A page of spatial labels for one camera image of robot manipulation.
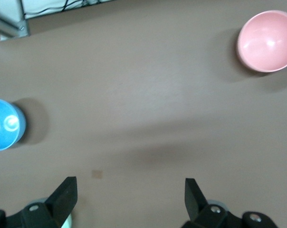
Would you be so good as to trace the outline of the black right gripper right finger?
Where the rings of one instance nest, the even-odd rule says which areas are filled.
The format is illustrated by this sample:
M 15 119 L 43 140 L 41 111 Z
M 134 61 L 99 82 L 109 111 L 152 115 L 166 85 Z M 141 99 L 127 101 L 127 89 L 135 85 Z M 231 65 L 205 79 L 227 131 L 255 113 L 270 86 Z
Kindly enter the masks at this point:
M 206 200 L 195 179 L 185 179 L 184 201 L 190 220 L 183 228 L 243 228 L 223 203 Z

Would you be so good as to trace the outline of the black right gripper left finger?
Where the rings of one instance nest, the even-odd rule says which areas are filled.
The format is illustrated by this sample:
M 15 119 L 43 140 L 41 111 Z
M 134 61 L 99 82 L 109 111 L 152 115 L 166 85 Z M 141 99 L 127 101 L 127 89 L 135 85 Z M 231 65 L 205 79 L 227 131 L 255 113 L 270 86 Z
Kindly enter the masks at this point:
M 67 177 L 46 200 L 7 217 L 7 228 L 61 228 L 76 203 L 77 178 Z

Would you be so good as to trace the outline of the blue bowl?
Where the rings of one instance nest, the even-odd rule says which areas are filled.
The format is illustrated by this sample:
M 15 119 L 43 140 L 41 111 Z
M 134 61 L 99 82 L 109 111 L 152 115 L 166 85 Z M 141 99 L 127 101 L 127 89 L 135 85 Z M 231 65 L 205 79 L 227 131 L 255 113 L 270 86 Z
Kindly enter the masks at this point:
M 24 135 L 27 121 L 16 105 L 0 99 L 0 151 L 16 144 Z

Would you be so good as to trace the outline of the pink bowl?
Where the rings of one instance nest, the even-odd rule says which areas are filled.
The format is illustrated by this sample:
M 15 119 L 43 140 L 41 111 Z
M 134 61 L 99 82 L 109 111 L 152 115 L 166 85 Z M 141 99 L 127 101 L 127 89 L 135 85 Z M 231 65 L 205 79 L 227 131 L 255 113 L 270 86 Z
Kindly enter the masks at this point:
M 236 52 L 247 68 L 272 73 L 287 67 L 287 12 L 268 10 L 249 19 L 238 35 Z

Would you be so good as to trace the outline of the silver metal frame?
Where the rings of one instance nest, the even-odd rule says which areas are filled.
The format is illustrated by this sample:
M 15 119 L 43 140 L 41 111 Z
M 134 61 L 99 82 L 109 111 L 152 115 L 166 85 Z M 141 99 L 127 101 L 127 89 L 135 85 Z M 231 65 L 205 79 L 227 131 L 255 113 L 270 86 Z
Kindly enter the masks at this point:
M 0 0 L 0 41 L 30 36 L 22 0 Z

